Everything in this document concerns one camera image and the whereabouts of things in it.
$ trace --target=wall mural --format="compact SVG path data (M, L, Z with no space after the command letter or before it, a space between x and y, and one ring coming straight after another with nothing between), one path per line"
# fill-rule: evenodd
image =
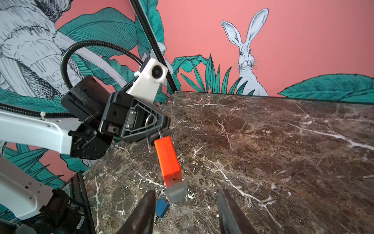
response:
M167 65L178 90L260 96L279 94L290 98L374 103L373 78L357 74L320 74L313 78L304 77L289 87L283 86L283 90L279 92L269 92L270 84L263 82L264 78L255 71L260 61L252 55L251 43L254 38L265 39L261 34L269 24L265 22L277 20L269 18L269 13L272 12L271 7L256 8L257 12L254 13L252 20L251 18L244 19L248 27L245 42L242 42L239 27L230 23L233 22L230 18L223 15L216 22L221 25L219 36L226 33L225 37L229 39L229 42L239 47L239 59L236 55L236 59L227 62L232 65L228 69L225 68L221 75L220 65L216 64L217 69L215 68L212 55L209 53L205 52L206 56L195 52L178 53L175 57L169 55L164 25L166 24L165 27L168 30L175 30L175 27L169 25L171 21L165 21L163 24L161 16L167 17L162 12L166 12L164 10L166 4L172 4L171 1L160 3L163 4L162 6L157 0L141 0L141 3L161 51L167 53L165 55ZM106 7L114 5L130 9L132 13L125 15L118 10L119 7ZM68 89L63 83L59 66L64 50L77 41L104 40L132 50L143 60L146 57L155 58L128 1L97 2L90 6L99 7L94 13L79 14L66 21L69 16L64 18L64 13L80 12L82 6L85 6L83 0L4 0L0 2L1 103L36 111L67 112L61 105L61 97ZM66 23L57 26L61 18L64 18ZM233 50L228 42L222 44L221 47ZM78 83L87 75L92 75L106 85L110 91L121 89L133 79L134 71L138 68L123 65L119 55L117 51L109 48L80 49L69 60L68 74L72 84ZM230 76L233 66L238 69L236 72L239 74L235 73ZM159 105L165 102L170 93L170 86L165 82L160 86L154 104ZM75 172L85 171L95 162L60 155L48 149L7 142L0 142L0 153L36 180L53 188L60 187ZM65 162L63 172L56 170L61 165L56 166L58 162L52 159L52 155L57 155ZM0 205L0 219L17 221L14 215L2 205Z

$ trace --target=key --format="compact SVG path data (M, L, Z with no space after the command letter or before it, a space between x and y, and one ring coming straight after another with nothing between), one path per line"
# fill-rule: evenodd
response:
M154 141L161 167L162 177L166 184L165 194L171 207L179 208L187 204L187 184L182 181L181 166L170 136Z

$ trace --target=rabbit body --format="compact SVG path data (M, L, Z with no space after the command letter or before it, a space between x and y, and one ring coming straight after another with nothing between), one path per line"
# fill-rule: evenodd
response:
M239 47L239 77L242 77L238 83L240 87L243 83L247 82L244 87L243 94L247 95L254 90L253 95L256 96L269 96L265 88L257 81L257 77L252 71L252 67L255 65L255 59L251 54L251 42L253 38L258 34L264 23L266 22L267 16L269 15L269 9L265 8L257 12L249 25L247 39L243 43L241 36L236 27L227 21L222 21L221 25L225 29L226 35L231 43Z

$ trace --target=black metal frame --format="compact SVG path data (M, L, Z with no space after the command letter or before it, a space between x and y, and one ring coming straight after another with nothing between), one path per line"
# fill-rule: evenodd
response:
M130 3L132 7L134 8L135 14L138 17L139 23L141 24L145 35L147 36L147 39L149 41L149 44L151 45L154 54L156 55L157 60L162 63L164 66L166 66L165 58L157 44L156 36L154 35L151 25L149 24L149 21L147 19L147 16L144 13L144 10L142 8L142 5L139 0L130 0ZM177 87L174 83L173 77L171 76L170 72L166 75L166 79L168 80L168 83L170 85L170 88L173 92L178 91Z

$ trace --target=rabbit head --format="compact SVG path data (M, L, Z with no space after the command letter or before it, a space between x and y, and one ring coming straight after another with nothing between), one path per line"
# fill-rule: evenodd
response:
M251 42L253 38L258 34L264 23L266 22L267 16L269 15L269 9L265 8L260 10L253 16L252 21L249 25L247 39L242 42L239 31L235 26L227 21L221 21L221 25L225 29L226 35L231 43L239 47L239 68L249 69L254 63L255 59L251 54Z

